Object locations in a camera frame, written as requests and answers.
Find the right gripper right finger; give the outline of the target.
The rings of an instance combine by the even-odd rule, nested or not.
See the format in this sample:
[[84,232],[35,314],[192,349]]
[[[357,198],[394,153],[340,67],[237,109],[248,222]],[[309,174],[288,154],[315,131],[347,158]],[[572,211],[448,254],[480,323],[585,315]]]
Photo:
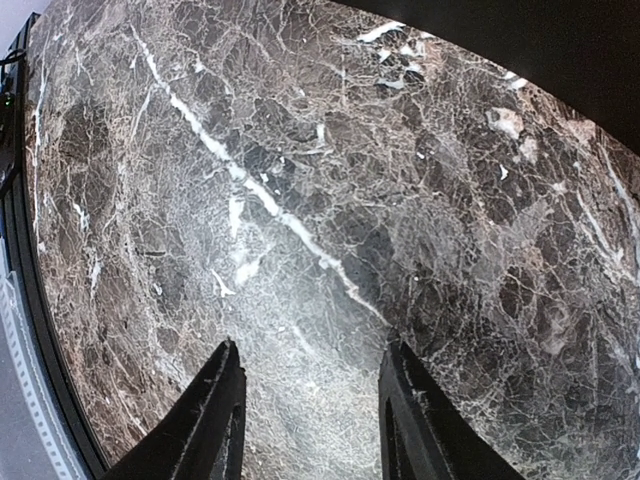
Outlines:
[[522,475],[463,419],[411,348],[389,341],[380,366],[385,479],[514,479]]

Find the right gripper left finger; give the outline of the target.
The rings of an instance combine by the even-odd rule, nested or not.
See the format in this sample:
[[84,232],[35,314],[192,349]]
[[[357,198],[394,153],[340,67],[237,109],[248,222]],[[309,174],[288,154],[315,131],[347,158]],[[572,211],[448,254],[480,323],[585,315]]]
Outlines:
[[159,424],[104,475],[106,479],[239,479],[246,375],[238,348],[219,344]]

